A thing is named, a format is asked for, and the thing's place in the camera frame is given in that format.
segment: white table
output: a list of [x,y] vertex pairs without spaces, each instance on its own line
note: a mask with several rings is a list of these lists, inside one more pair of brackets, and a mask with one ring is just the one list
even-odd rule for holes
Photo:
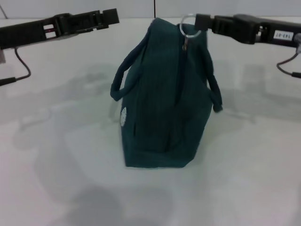
[[[109,90],[150,23],[19,49],[32,77],[0,87],[0,226],[300,225],[301,80],[275,66],[292,48],[210,34],[224,111],[212,113],[195,160],[125,167]],[[5,53],[1,78],[26,74]]]

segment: zipper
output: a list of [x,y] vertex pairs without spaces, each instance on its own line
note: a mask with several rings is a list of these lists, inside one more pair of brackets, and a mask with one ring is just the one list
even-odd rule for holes
[[179,63],[174,105],[178,104],[184,87],[185,67],[187,61],[187,46],[188,39],[180,33]]

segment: teal handbag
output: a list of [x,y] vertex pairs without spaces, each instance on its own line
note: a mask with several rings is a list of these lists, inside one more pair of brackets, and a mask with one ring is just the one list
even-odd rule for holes
[[[192,25],[184,24],[183,29],[195,33]],[[206,32],[186,43],[178,25],[155,19],[119,67],[111,97],[123,98],[120,124],[126,166],[184,167],[196,154],[212,106],[215,112],[222,110]]]

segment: metal ring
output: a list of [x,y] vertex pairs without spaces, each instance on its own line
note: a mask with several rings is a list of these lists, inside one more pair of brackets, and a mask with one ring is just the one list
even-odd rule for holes
[[185,34],[185,32],[183,31],[183,22],[184,20],[186,20],[187,18],[190,17],[196,17],[196,14],[188,14],[182,17],[181,22],[180,22],[180,31],[182,33],[182,35],[184,35],[187,39],[193,39],[198,37],[201,34],[201,31],[198,31],[197,33],[193,34],[193,35],[189,35],[189,34]]

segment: fabric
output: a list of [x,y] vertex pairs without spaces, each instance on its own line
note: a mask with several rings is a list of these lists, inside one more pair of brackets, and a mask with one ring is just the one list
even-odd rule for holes
[[[192,25],[184,29],[195,33]],[[215,112],[222,109],[206,32],[189,39],[186,51],[184,42],[178,26],[157,18],[116,73],[111,96],[123,98],[120,124],[128,167],[184,167],[196,154],[212,106]]]

